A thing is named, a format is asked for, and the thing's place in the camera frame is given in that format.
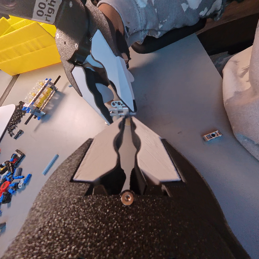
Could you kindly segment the pile of black brick pins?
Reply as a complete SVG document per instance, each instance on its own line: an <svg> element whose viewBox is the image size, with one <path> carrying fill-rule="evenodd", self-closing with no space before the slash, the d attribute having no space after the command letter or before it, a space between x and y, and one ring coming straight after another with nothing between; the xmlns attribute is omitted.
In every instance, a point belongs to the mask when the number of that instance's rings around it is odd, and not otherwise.
<svg viewBox="0 0 259 259"><path fill-rule="evenodd" d="M20 101L15 107L15 111L7 125L7 132L10 137L14 136L14 130L17 128L17 125L21 122L21 119L26 114L26 111L23 110L24 102Z"/></svg>

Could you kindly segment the person's right forearm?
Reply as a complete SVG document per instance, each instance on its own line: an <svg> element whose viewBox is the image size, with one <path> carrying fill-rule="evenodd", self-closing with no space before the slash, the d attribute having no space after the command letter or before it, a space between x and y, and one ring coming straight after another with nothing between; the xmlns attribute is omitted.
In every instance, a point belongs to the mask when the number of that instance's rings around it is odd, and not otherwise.
<svg viewBox="0 0 259 259"><path fill-rule="evenodd" d="M120 15L128 46L143 43L146 36L161 37L166 32L192 26L202 18L219 20L224 0L105 0Z"/></svg>

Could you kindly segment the small silver brick connector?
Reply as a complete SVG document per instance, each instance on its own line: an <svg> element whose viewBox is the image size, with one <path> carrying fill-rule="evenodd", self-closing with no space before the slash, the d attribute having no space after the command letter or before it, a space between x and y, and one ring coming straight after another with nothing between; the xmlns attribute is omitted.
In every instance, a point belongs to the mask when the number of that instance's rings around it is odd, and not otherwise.
<svg viewBox="0 0 259 259"><path fill-rule="evenodd" d="M205 142L208 142L208 141L210 141L210 140L213 140L213 139L215 139L215 138L219 138L219 137L221 137L221 136L222 136L221 132L220 132L219 130L217 130L217 131L214 131L214 132L212 132L212 133L209 133L209 134L204 135L202 138L203 138L203 140L204 140Z"/></svg>

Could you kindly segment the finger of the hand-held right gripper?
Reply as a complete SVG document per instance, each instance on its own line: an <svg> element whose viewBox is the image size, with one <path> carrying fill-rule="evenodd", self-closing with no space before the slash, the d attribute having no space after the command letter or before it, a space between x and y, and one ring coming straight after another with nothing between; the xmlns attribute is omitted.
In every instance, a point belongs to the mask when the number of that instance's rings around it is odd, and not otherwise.
<svg viewBox="0 0 259 259"><path fill-rule="evenodd" d="M106 70L107 78L113 83L120 100L132 112L136 112L131 73L128 71L124 59L115 56L100 30L97 30L92 37L91 56Z"/></svg>
<svg viewBox="0 0 259 259"><path fill-rule="evenodd" d="M102 83L96 83L94 73L89 68L75 66L72 75L79 87L83 99L104 119L112 124L113 119L105 103L114 99L111 89Z"/></svg>

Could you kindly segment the yellow and clear brick model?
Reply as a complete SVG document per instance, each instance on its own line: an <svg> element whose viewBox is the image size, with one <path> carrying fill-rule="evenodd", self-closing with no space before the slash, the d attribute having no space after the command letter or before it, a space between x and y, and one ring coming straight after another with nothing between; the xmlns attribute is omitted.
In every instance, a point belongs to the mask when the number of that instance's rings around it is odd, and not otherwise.
<svg viewBox="0 0 259 259"><path fill-rule="evenodd" d="M46 78L45 80L39 80L36 85L32 88L32 90L27 94L24 99L24 105L22 110L26 113L30 113L29 118L24 123L25 125L33 117L34 119L40 120L45 112L43 109L50 101L54 93L57 92L56 83L60 79L60 75L57 77L55 82L51 82L51 78Z"/></svg>

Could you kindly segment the grey brick beam assembly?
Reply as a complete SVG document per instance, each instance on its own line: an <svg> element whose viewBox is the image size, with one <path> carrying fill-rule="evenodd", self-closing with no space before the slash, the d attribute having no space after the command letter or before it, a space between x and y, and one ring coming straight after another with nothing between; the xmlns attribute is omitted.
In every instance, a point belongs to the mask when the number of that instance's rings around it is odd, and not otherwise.
<svg viewBox="0 0 259 259"><path fill-rule="evenodd" d="M129 115L129 109L122 101L112 101L109 112L110 116L116 119Z"/></svg>

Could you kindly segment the pile of blue brick pieces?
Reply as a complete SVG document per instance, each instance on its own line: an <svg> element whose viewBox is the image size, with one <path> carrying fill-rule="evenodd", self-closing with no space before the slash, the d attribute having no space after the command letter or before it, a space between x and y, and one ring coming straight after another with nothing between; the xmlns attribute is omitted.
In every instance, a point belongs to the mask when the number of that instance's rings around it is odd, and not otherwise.
<svg viewBox="0 0 259 259"><path fill-rule="evenodd" d="M0 205L10 203L12 196L30 181L32 174L24 175L20 167L24 158L25 154L16 149L9 160L0 164Z"/></svg>

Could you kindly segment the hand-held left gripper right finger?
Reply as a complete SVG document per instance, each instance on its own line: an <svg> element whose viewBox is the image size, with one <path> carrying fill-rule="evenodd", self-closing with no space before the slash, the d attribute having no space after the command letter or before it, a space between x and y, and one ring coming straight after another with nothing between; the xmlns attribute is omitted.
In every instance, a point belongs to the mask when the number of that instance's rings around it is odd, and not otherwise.
<svg viewBox="0 0 259 259"><path fill-rule="evenodd" d="M135 117L131 117L131 135L136 148L134 168L131 172L131 190L146 190L148 186L181 181L158 134Z"/></svg>

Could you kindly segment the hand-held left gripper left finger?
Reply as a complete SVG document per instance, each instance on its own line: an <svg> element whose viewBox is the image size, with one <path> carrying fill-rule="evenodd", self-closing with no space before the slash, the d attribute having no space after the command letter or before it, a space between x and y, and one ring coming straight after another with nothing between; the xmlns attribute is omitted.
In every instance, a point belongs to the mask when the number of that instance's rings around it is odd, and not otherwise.
<svg viewBox="0 0 259 259"><path fill-rule="evenodd" d="M123 142L126 118L122 117L97 134L90 144L73 181L108 185L124 185L126 175L121 168L119 149Z"/></svg>

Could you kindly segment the white paper sheet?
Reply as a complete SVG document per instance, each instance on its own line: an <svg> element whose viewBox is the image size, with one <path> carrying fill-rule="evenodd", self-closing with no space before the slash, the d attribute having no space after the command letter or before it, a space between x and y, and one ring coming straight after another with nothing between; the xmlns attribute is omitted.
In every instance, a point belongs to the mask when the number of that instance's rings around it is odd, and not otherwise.
<svg viewBox="0 0 259 259"><path fill-rule="evenodd" d="M0 140L2 140L6 132L7 125L12 118L15 108L16 106L14 104L0 107Z"/></svg>

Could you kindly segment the thin grey axle rod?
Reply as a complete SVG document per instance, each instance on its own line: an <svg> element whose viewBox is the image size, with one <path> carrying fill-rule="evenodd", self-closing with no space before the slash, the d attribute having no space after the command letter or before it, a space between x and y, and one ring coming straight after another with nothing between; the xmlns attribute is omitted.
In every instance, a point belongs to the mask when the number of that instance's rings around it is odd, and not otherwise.
<svg viewBox="0 0 259 259"><path fill-rule="evenodd" d="M51 169L51 167L53 166L53 164L55 163L55 161L57 160L58 157L59 157L58 154L55 154L53 156L53 158L50 160L50 162L47 164L47 166L43 170L43 172L42 172L43 175L46 175L49 172L49 170Z"/></svg>

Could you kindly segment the grey desk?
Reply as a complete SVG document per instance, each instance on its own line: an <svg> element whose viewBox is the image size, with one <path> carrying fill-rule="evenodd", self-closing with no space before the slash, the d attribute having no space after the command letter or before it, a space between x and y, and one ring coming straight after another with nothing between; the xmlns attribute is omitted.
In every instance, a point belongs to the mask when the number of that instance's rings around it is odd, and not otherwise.
<svg viewBox="0 0 259 259"><path fill-rule="evenodd" d="M230 228L251 256L258 258L258 160L236 140L222 100L222 78L196 35L151 54L132 49L130 72L137 119L167 139L203 175L213 190ZM88 138L107 128L102 118L69 87L61 63L21 74L3 105L17 104L40 79L61 75L56 97L41 119L24 121L24 133L14 140L5 134L1 162L16 149L31 181L2 206L1 257L18 234L44 183L54 170ZM219 130L208 142L203 136ZM59 157L46 175L42 172Z"/></svg>

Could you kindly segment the large yellow parts bin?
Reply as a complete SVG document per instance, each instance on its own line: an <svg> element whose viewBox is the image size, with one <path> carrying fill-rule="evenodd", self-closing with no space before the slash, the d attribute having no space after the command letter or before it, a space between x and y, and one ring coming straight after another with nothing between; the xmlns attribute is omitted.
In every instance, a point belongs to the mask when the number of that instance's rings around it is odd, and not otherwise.
<svg viewBox="0 0 259 259"><path fill-rule="evenodd" d="M10 16L0 19L0 69L14 76L60 63L56 27Z"/></svg>

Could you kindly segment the person's right hand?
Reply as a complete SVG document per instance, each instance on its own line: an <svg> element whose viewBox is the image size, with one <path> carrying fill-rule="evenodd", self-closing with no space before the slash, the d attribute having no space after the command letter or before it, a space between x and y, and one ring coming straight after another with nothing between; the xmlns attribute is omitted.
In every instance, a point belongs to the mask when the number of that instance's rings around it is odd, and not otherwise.
<svg viewBox="0 0 259 259"><path fill-rule="evenodd" d="M108 21L112 38L115 40L115 46L119 52L129 55L129 48L124 37L124 25L119 13L106 3L101 3L98 9L105 15Z"/></svg>

